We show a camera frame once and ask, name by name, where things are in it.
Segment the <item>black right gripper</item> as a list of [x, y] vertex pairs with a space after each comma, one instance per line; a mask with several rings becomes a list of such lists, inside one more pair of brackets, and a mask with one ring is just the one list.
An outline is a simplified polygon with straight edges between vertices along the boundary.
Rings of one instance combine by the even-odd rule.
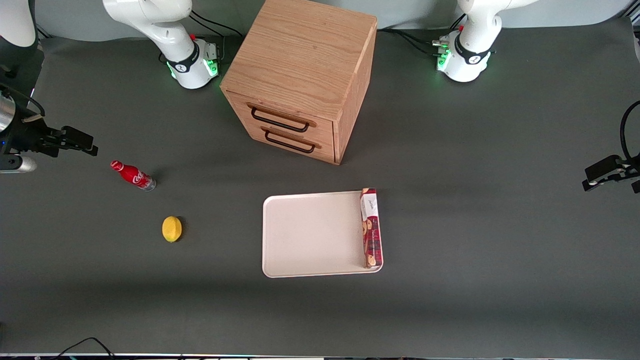
[[71, 126], [59, 130], [46, 125], [45, 109], [29, 95], [1, 85], [1, 155], [33, 152], [58, 157], [61, 150], [74, 150], [96, 157], [94, 137]]

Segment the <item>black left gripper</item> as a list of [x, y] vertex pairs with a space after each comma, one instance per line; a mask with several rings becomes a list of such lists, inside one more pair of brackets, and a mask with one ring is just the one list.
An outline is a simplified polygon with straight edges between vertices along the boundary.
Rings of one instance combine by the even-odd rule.
[[[588, 166], [582, 187], [585, 192], [592, 191], [607, 182], [626, 182], [639, 177], [640, 154], [629, 158], [609, 155]], [[640, 180], [631, 183], [634, 194], [640, 194]]]

